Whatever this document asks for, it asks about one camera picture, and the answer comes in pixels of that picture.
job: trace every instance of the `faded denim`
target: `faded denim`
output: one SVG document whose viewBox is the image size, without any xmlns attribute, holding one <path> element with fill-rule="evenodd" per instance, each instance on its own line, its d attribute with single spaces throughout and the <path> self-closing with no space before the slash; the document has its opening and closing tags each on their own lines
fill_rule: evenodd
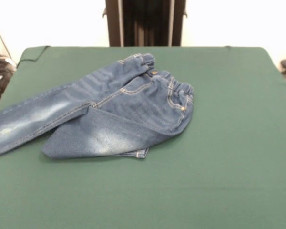
<svg viewBox="0 0 286 229">
<path fill-rule="evenodd" d="M 0 155 L 57 127 L 42 151 L 53 159 L 134 156 L 180 134 L 193 89 L 135 54 L 0 111 Z"/>
</svg>

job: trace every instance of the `green table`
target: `green table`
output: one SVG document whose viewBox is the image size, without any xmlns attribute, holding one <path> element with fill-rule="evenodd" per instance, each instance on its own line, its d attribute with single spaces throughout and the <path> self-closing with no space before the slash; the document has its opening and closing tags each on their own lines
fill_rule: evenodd
<svg viewBox="0 0 286 229">
<path fill-rule="evenodd" d="M 194 87 L 192 122 L 145 160 L 0 156 L 0 229 L 286 229 L 286 82 L 261 48 L 27 49 L 0 109 L 133 53 Z"/>
</svg>

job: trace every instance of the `green cloth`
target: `green cloth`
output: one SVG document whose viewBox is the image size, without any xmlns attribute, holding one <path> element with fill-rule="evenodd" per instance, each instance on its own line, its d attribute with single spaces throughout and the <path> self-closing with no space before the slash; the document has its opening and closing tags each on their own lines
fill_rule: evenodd
<svg viewBox="0 0 286 229">
<path fill-rule="evenodd" d="M 0 109 L 139 52 L 194 87 L 188 128 L 145 160 L 53 161 L 49 134 L 0 156 L 0 229 L 286 229 L 286 82 L 261 48 L 30 48 Z"/>
</svg>

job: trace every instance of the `white wall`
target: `white wall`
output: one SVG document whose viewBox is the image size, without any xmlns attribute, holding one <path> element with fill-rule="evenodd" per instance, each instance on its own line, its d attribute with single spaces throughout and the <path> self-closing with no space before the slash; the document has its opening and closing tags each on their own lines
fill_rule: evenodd
<svg viewBox="0 0 286 229">
<path fill-rule="evenodd" d="M 26 47 L 109 46 L 105 0 L 2 0 L 0 33 L 18 61 Z M 286 58 L 286 0 L 187 0 L 182 46 L 262 46 Z"/>
<path fill-rule="evenodd" d="M 105 0 L 0 0 L 0 33 L 16 62 L 31 46 L 109 46 L 105 5 Z"/>
<path fill-rule="evenodd" d="M 260 46 L 286 58 L 286 0 L 187 0 L 182 46 Z"/>
</svg>

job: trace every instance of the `seam stitching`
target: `seam stitching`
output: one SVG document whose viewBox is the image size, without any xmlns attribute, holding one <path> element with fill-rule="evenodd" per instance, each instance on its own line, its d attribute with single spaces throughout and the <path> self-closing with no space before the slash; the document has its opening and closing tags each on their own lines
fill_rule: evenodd
<svg viewBox="0 0 286 229">
<path fill-rule="evenodd" d="M 67 86 L 64 86 L 64 87 L 62 87 L 62 88 L 54 88 L 54 89 L 51 89 L 51 90 L 49 90 L 49 91 L 47 91 L 47 92 L 44 92 L 44 93 L 42 93 L 42 94 L 36 96 L 36 97 L 33 98 L 33 99 L 28 99 L 28 100 L 24 101 L 24 102 L 21 103 L 20 105 L 18 105 L 18 106 L 16 106 L 16 107 L 12 108 L 12 109 L 10 109 L 10 110 L 7 110 L 7 111 L 2 112 L 2 115 L 3 115 L 3 114 L 7 114 L 7 113 L 13 111 L 14 109 L 20 108 L 20 107 L 22 107 L 22 106 L 24 106 L 24 105 L 26 105 L 26 104 L 28 104 L 28 103 L 31 103 L 31 102 L 33 102 L 33 101 L 36 101 L 36 100 L 38 100 L 38 99 L 40 99 L 40 98 L 46 96 L 46 95 L 49 94 L 49 93 L 56 92 L 56 91 L 60 91 L 60 90 L 63 90 L 63 89 L 65 89 L 65 88 L 68 88 L 68 87 L 70 87 L 70 86 L 71 86 L 71 85 L 67 85 Z"/>
<path fill-rule="evenodd" d="M 148 84 L 144 84 L 143 86 L 139 87 L 138 89 L 136 89 L 134 91 L 128 91 L 128 90 L 126 90 L 124 88 L 121 88 L 119 91 L 124 92 L 125 94 L 137 94 L 142 89 L 144 89 L 145 87 L 149 87 L 153 83 L 153 80 L 154 80 L 154 78 L 152 78 L 152 80 Z"/>
</svg>

